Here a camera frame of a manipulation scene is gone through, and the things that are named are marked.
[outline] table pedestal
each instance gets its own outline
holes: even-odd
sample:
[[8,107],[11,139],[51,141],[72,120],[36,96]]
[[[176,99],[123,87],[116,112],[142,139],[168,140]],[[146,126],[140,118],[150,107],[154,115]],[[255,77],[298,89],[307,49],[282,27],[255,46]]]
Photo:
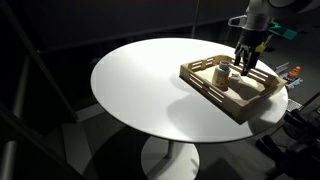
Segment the table pedestal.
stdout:
[[191,180],[199,170],[199,154],[193,144],[150,137],[141,154],[142,169],[149,180]]

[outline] metal pole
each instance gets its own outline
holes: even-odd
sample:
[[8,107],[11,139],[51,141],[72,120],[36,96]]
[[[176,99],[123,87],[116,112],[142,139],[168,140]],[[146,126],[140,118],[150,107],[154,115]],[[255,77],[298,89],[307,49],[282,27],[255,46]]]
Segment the metal pole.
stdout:
[[17,143],[9,141],[4,145],[2,162],[0,165],[0,179],[12,180],[14,173],[14,161],[16,158]]
[[71,105],[69,104],[68,100],[62,93],[61,89],[57,85],[56,81],[54,80],[53,76],[51,73],[48,71],[48,68],[46,65],[43,63],[41,57],[37,53],[35,47],[31,43],[30,39],[28,38],[27,34],[24,32],[23,28],[21,27],[19,21],[17,18],[14,16],[14,13],[12,12],[11,8],[9,5],[5,2],[5,0],[0,0],[0,9],[3,11],[5,16],[8,18],[9,22],[12,24],[14,30],[17,32],[17,34],[20,36],[22,39],[24,45],[27,47],[29,50],[31,56],[34,58],[36,63],[39,65],[41,71],[44,73],[45,77],[48,79],[49,83],[52,85],[54,90],[58,93],[60,99],[62,100],[63,104],[66,106],[67,110],[69,111],[70,115],[73,117],[74,122],[77,121],[78,116],[77,114],[73,111]]
[[16,115],[18,118],[21,118],[21,115],[22,115],[24,97],[25,97],[27,80],[28,80],[27,77],[28,77],[28,71],[29,71],[29,63],[30,63],[30,57],[26,56],[22,66],[17,93],[15,96],[13,108],[12,108],[13,114]]
[[196,8],[196,14],[194,16],[194,23],[192,26],[192,33],[191,33],[191,38],[194,38],[194,33],[196,31],[196,25],[197,25],[197,20],[198,20],[198,13],[199,13],[199,4],[200,4],[200,0],[197,0],[197,8]]

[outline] wooden tray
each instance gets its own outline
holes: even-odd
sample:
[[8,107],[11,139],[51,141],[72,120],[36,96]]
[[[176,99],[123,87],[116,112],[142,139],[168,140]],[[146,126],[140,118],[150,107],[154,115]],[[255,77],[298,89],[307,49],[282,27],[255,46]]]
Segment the wooden tray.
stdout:
[[180,78],[186,81],[204,97],[226,112],[238,124],[248,119],[241,119],[244,112],[253,108],[253,105],[278,93],[286,84],[285,80],[269,74],[261,69],[251,69],[247,76],[241,76],[236,86],[229,83],[228,90],[223,91],[211,84],[212,76],[220,61],[228,61],[231,74],[240,74],[242,64],[234,66],[234,59],[219,55],[181,65]]

